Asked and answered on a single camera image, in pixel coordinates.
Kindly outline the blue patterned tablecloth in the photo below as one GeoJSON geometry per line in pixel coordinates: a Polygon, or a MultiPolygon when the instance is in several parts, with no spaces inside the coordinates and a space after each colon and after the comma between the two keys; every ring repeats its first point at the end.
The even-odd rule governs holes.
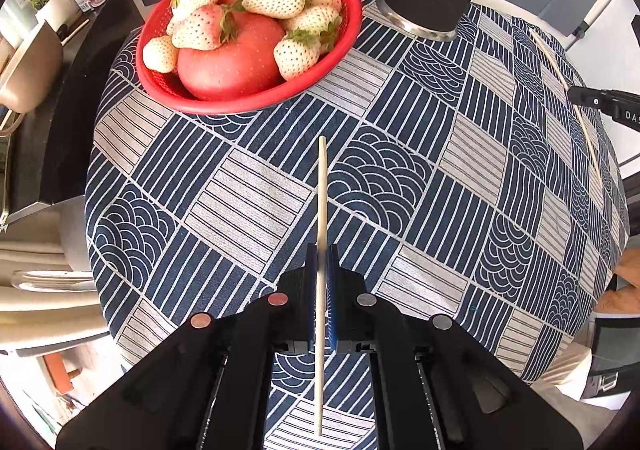
{"type": "Polygon", "coordinates": [[[86,186],[89,261],[126,366],[192,315],[239,311],[303,264],[317,236],[318,138],[329,241],[403,313],[446,314],[526,382],[572,343],[626,248],[614,148],[585,109],[602,181],[550,62],[555,37],[472,5],[438,43],[361,0],[354,48],[277,106],[169,110],[137,77],[137,33],[96,111],[86,186]]]}

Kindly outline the beige mug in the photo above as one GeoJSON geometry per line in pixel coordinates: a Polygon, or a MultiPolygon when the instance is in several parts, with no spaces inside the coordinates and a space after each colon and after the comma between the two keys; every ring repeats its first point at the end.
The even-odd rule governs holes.
{"type": "Polygon", "coordinates": [[[24,115],[38,107],[62,68],[63,46],[47,23],[40,22],[17,48],[1,72],[1,136],[10,136],[24,115]]]}

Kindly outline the small potted plant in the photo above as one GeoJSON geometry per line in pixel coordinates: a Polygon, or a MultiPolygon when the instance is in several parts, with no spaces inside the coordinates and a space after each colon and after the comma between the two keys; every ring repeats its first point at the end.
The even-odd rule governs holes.
{"type": "Polygon", "coordinates": [[[36,11],[38,22],[47,22],[58,32],[61,27],[70,28],[80,17],[81,10],[75,0],[29,0],[36,11]]]}

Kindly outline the red fruit basket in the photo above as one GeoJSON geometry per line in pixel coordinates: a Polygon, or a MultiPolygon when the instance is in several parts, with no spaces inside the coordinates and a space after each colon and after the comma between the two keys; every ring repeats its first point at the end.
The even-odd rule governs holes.
{"type": "Polygon", "coordinates": [[[146,92],[163,106],[195,114],[264,109],[291,98],[325,77],[346,56],[360,30],[360,0],[306,0],[290,19],[274,19],[284,36],[273,57],[282,82],[250,96],[208,102],[192,95],[177,72],[181,48],[216,50],[236,36],[232,13],[249,13],[243,0],[160,0],[140,34],[136,68],[146,92]]]}

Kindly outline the black side shelf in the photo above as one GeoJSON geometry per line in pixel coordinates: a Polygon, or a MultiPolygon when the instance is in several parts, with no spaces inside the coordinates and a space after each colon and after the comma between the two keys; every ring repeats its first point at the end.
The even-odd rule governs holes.
{"type": "Polygon", "coordinates": [[[129,32],[142,25],[133,0],[107,0],[63,46],[52,90],[11,140],[10,223],[84,193],[108,73],[129,32]]]}

